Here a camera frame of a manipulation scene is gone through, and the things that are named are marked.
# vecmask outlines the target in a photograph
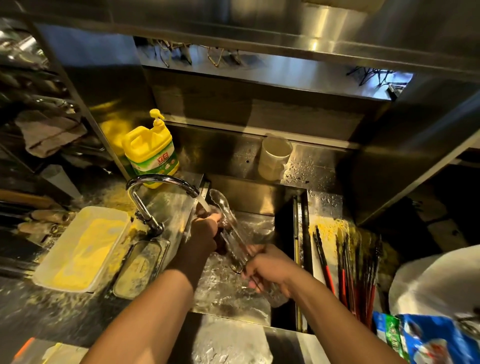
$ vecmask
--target dish soap jug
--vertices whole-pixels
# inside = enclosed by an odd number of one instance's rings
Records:
[[[123,150],[137,175],[157,173],[173,175],[179,162],[172,142],[172,135],[158,109],[150,110],[155,118],[153,128],[139,126],[126,134],[122,140]],[[149,182],[145,186],[157,188],[161,183]]]

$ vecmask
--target beige rag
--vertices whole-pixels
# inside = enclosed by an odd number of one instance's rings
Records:
[[[87,133],[80,121],[80,114],[65,115],[38,110],[26,110],[18,114],[15,124],[22,130],[27,152],[46,158]]]

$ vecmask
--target person's right arm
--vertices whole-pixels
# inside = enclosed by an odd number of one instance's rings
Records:
[[[261,249],[260,253],[248,262],[244,278],[257,275],[279,284],[282,292],[302,310],[330,363],[406,363],[360,323],[323,283],[281,250],[271,244],[257,249]]]

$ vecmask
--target container of yellow powder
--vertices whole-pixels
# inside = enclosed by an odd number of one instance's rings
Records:
[[[94,292],[129,226],[130,217],[124,211],[83,208],[38,266],[32,281],[58,291]]]

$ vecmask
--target curved faucet spout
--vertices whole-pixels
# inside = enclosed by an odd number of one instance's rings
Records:
[[[192,186],[188,182],[173,176],[168,176],[166,174],[143,174],[132,178],[127,182],[126,190],[133,203],[137,207],[137,212],[135,213],[136,217],[141,220],[144,224],[148,225],[150,233],[154,236],[160,235],[165,229],[163,222],[158,223],[157,220],[150,214],[146,208],[143,201],[137,195],[136,186],[146,182],[160,182],[160,183],[170,183],[178,187],[181,187],[185,190],[188,196],[196,198],[200,191],[195,186]]]

